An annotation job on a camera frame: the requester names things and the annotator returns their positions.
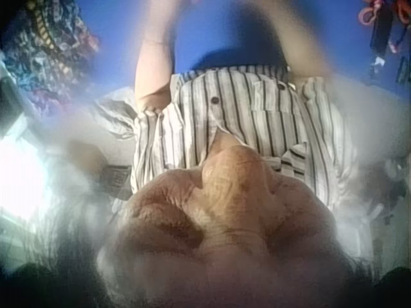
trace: striped shirt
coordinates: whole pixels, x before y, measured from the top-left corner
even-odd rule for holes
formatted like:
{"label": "striped shirt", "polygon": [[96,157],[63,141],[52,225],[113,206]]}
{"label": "striped shirt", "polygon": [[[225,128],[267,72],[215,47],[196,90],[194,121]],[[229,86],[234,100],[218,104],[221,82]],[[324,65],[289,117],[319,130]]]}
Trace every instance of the striped shirt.
{"label": "striped shirt", "polygon": [[284,70],[262,65],[175,77],[172,102],[134,120],[134,192],[167,170],[201,165],[221,130],[304,182],[330,209],[338,203],[355,152],[322,78],[310,78],[298,94]]}

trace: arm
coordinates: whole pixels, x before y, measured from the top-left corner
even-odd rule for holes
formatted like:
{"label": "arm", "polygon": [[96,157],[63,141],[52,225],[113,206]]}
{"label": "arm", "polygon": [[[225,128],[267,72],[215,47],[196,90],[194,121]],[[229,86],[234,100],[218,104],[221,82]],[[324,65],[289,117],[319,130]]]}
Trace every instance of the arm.
{"label": "arm", "polygon": [[170,40],[184,0],[151,0],[136,69],[135,95],[138,109],[164,109],[171,101],[173,72]]}
{"label": "arm", "polygon": [[297,78],[326,76],[329,67],[310,27],[294,12],[290,0],[255,0],[268,17],[286,61]]}

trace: colorful cloth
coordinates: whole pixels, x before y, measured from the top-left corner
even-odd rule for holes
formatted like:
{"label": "colorful cloth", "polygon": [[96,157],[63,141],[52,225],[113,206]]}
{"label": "colorful cloth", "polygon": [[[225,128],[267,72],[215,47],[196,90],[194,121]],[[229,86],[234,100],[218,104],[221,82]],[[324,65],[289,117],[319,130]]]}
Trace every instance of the colorful cloth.
{"label": "colorful cloth", "polygon": [[5,64],[38,117],[67,110],[87,82],[99,40],[74,0],[28,1],[18,32],[6,43]]}

